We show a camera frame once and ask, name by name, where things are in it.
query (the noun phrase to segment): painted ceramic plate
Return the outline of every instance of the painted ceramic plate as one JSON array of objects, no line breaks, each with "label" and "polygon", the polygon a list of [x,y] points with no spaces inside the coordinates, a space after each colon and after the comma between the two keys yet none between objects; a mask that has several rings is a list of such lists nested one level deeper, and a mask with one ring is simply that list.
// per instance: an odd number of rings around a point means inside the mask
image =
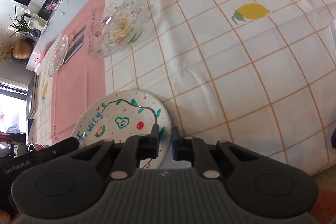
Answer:
[{"label": "painted ceramic plate", "polygon": [[58,72],[58,70],[63,65],[65,55],[68,51],[68,36],[63,36],[58,42],[51,55],[48,75],[53,77],[53,75]]},{"label": "painted ceramic plate", "polygon": [[159,156],[142,160],[140,167],[159,168],[168,152],[171,122],[163,104],[146,92],[122,90],[100,99],[79,119],[72,136],[80,148],[106,138],[125,142],[132,135],[150,134],[155,122],[161,132]]}]

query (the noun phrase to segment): watermelon drawing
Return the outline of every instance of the watermelon drawing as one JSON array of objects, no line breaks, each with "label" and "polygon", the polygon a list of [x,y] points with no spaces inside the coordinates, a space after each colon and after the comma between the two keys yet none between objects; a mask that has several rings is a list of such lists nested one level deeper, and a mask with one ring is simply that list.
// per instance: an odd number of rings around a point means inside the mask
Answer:
[{"label": "watermelon drawing", "polygon": [[105,129],[106,129],[106,127],[105,127],[104,125],[102,125],[102,126],[98,129],[98,131],[96,132],[95,136],[96,136],[96,137],[101,137],[101,136],[104,134]]}]

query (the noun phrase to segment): tablecloth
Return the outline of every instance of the tablecloth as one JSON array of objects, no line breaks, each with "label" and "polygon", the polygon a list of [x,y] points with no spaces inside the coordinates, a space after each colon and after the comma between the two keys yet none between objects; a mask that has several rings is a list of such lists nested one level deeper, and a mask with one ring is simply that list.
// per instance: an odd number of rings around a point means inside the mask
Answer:
[{"label": "tablecloth", "polygon": [[[72,39],[95,5],[101,13],[112,1],[90,0],[61,36]],[[309,174],[336,163],[336,0],[147,3],[144,33],[112,57],[90,55],[87,28],[84,46],[50,79],[52,45],[39,71],[37,143],[69,137],[104,95],[140,89],[185,136],[227,139]]]}]

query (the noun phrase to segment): white plate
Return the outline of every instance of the white plate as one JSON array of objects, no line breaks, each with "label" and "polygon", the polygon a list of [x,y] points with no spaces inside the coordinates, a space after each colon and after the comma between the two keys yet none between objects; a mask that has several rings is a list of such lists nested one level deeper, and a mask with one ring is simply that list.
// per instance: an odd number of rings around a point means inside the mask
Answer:
[{"label": "white plate", "polygon": [[159,168],[168,152],[171,122],[164,105],[146,92],[122,90],[100,99],[79,119],[72,136],[80,148],[106,138],[125,142],[132,135],[150,134],[155,122],[161,132],[159,156],[142,160],[140,167]]}]

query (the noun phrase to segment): yellow lemon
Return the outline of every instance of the yellow lemon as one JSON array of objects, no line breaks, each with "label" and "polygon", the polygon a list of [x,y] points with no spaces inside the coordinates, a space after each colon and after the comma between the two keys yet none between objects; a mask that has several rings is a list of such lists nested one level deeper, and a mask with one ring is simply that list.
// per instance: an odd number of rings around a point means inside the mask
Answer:
[{"label": "yellow lemon", "polygon": [[42,90],[42,102],[45,102],[45,96],[47,94],[48,90],[48,82],[44,84],[43,90]]},{"label": "yellow lemon", "polygon": [[263,5],[258,3],[248,3],[241,7],[239,7],[237,10],[235,10],[234,15],[231,17],[232,21],[236,24],[238,24],[236,20],[240,21],[246,21],[247,19],[259,19],[266,16],[270,10],[267,10]]}]

